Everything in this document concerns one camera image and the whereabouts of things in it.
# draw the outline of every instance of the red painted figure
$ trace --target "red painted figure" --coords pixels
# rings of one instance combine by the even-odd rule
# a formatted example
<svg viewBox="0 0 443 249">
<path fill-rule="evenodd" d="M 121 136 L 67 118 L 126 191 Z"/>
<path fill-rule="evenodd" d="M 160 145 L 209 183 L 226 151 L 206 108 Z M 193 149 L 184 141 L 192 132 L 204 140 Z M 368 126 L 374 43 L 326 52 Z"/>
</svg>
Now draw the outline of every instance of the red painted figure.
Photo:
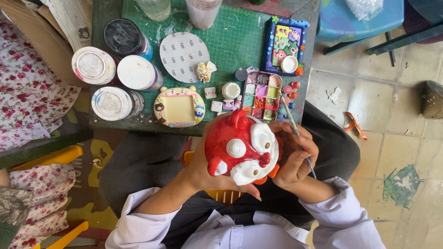
<svg viewBox="0 0 443 249">
<path fill-rule="evenodd" d="M 245 185 L 273 171 L 279 145 L 267 124 L 237 109 L 211 127 L 205 156 L 210 175 L 231 176 L 237 185 Z"/>
</svg>

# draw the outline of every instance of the yellow chair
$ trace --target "yellow chair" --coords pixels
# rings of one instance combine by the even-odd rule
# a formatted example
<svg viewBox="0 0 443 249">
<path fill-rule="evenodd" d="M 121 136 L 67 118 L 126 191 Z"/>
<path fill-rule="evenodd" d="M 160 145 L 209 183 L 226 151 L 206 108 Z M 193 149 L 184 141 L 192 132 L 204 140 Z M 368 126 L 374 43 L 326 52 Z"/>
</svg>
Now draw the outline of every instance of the yellow chair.
<svg viewBox="0 0 443 249">
<path fill-rule="evenodd" d="M 187 167 L 194 157 L 194 151 L 187 151 L 184 154 L 185 166 Z M 223 202 L 225 204 L 232 204 L 236 201 L 243 193 L 233 190 L 205 190 L 208 195 L 216 200 Z"/>
<path fill-rule="evenodd" d="M 70 163 L 77 157 L 83 155 L 83 150 L 78 145 L 71 145 L 59 151 L 53 152 L 49 155 L 42 156 L 31 162 L 20 164 L 9 169 L 9 172 L 17 170 L 30 169 L 36 165 L 49 165 L 52 163 Z M 48 249 L 62 249 L 65 248 L 73 239 L 75 239 L 81 232 L 89 228 L 89 222 L 84 221 L 76 228 L 72 229 L 65 236 L 57 240 L 54 244 L 47 247 Z M 40 249 L 40 244 L 33 249 Z"/>
</svg>

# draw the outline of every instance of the paintbrush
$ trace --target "paintbrush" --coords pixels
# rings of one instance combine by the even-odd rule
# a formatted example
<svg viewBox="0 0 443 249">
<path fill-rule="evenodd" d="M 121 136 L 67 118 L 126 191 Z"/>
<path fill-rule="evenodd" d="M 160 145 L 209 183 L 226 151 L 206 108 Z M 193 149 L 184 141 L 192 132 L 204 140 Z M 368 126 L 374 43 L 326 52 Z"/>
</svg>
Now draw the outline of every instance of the paintbrush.
<svg viewBox="0 0 443 249">
<path fill-rule="evenodd" d="M 280 102 L 283 104 L 283 107 L 284 107 L 284 109 L 286 111 L 286 117 L 287 117 L 287 119 L 289 119 L 289 123 L 291 123 L 291 126 L 294 129 L 295 134 L 297 136 L 300 136 L 299 130 L 297 129 L 297 126 L 295 125 L 294 119 L 292 118 L 291 111 L 289 110 L 288 105 L 284 101 L 283 96 L 280 97 Z M 309 157 L 306 158 L 306 161 L 309 164 L 309 167 L 311 167 L 312 175 L 314 176 L 315 179 L 317 179 L 317 176 L 315 175 L 314 168 L 311 165 L 311 160 L 309 160 Z"/>
</svg>

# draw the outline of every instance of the hand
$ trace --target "hand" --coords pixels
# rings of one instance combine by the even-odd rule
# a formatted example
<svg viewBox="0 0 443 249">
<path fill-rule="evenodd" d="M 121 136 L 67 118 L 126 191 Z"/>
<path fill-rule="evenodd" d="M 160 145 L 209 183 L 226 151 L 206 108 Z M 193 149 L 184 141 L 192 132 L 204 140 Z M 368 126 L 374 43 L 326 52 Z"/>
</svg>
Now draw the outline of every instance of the hand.
<svg viewBox="0 0 443 249">
<path fill-rule="evenodd" d="M 294 183 L 304 180 L 311 172 L 305 159 L 310 157 L 311 165 L 314 167 L 319 148 L 312 141 L 312 135 L 300 125 L 297 125 L 300 136 L 296 136 L 292 126 L 285 121 L 274 121 L 269 127 L 283 140 L 280 169 L 272 180 L 277 186 L 288 190 Z"/>
<path fill-rule="evenodd" d="M 219 115 L 214 118 L 211 122 L 206 124 L 205 129 L 203 131 L 202 140 L 197 144 L 197 148 L 194 152 L 194 158 L 188 167 L 183 169 L 185 171 L 187 178 L 193 184 L 196 191 L 200 190 L 235 190 L 238 192 L 246 192 L 254 196 L 255 198 L 260 199 L 260 193 L 258 189 L 250 184 L 237 186 L 229 176 L 218 175 L 211 176 L 208 173 L 208 161 L 205 156 L 205 141 L 208 135 L 210 128 L 217 123 L 221 118 L 230 115 L 232 112 Z"/>
</svg>

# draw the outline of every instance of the white jar lid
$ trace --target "white jar lid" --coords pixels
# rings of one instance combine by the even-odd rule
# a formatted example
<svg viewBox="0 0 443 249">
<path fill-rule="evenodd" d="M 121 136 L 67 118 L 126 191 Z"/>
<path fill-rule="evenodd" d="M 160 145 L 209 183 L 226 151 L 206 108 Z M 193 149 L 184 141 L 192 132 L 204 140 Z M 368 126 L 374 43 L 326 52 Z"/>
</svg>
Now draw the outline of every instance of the white jar lid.
<svg viewBox="0 0 443 249">
<path fill-rule="evenodd" d="M 293 55 L 286 56 L 281 61 L 281 70 L 285 73 L 293 73 L 299 66 L 297 58 Z"/>
<path fill-rule="evenodd" d="M 91 105 L 97 116 L 104 120 L 115 121 L 129 115 L 132 100 L 123 89 L 107 86 L 94 93 Z"/>
<path fill-rule="evenodd" d="M 115 62 L 106 52 L 96 47 L 83 47 L 71 60 L 72 70 L 82 81 L 103 85 L 111 81 L 115 76 Z"/>
<path fill-rule="evenodd" d="M 145 90 L 155 80 L 155 69 L 147 59 L 129 55 L 118 64 L 117 75 L 121 83 L 134 90 Z"/>
</svg>

